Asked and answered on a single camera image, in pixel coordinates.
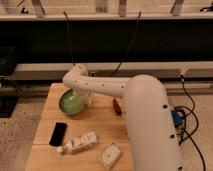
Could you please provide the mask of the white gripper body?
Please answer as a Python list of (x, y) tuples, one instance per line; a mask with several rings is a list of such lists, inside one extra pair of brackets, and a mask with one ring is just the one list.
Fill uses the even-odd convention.
[(81, 101), (83, 102), (85, 105), (87, 106), (91, 106), (92, 103), (92, 96), (91, 96), (91, 92), (87, 91), (87, 90), (75, 90), (74, 91), (74, 95)]

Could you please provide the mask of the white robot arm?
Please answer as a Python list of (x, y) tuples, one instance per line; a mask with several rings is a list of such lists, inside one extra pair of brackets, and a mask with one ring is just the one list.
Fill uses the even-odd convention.
[(75, 64), (63, 83), (81, 99), (89, 92), (123, 99), (134, 171), (184, 170), (167, 92), (157, 78), (90, 77)]

